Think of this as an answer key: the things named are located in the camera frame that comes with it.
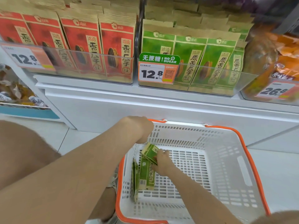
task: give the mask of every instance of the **floor tile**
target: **floor tile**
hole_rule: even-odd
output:
[[[299,154],[249,149],[270,211],[299,210]]]
[[[0,114],[0,119],[15,122],[34,130],[56,150],[58,150],[61,146],[62,141],[69,129],[66,124],[56,121],[11,117],[2,114]]]
[[[59,149],[59,153],[64,155],[98,135],[100,134],[69,129]]]

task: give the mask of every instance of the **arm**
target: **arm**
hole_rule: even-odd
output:
[[[155,171],[170,178],[196,224],[241,224],[224,204],[174,165],[168,150],[159,150],[157,162]]]
[[[146,142],[152,129],[153,123],[145,117],[125,117],[96,138],[4,188],[0,191],[0,223],[85,223],[121,158],[134,143]]]

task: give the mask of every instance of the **qr code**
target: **qr code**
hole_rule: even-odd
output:
[[[173,75],[174,75],[174,70],[166,70],[165,71],[165,78],[166,79],[172,79]]]

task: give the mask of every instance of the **store shelf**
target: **store shelf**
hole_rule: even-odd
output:
[[[14,117],[61,121],[48,107],[0,103],[0,113]]]
[[[258,101],[248,101],[243,99],[241,94],[237,94],[234,97],[210,95],[203,93],[185,92],[178,90],[168,90],[160,89],[154,87],[140,86],[138,85],[138,78],[135,76],[132,84],[121,84],[121,83],[111,83],[102,82],[87,79],[74,79],[69,77],[60,76],[47,76],[47,75],[34,75],[34,78],[38,81],[36,86],[40,83],[43,84],[53,84],[71,87],[88,88],[95,90],[105,90],[109,92],[127,93],[132,94],[132,96],[152,96],[161,97],[163,99],[178,99],[190,102],[202,102],[218,106],[235,106],[243,109],[247,109],[250,113],[251,109],[260,109],[272,112],[288,112],[299,114],[299,107],[293,105],[281,105],[272,104]]]

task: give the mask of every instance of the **shopping basket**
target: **shopping basket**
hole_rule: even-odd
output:
[[[241,134],[207,124],[154,122],[148,142],[169,150],[174,164],[200,183],[243,223],[269,215],[262,184]],[[144,145],[135,144],[119,165],[116,212],[134,224],[194,223],[174,184],[155,176],[155,190],[139,190],[133,202],[132,160],[140,163]]]

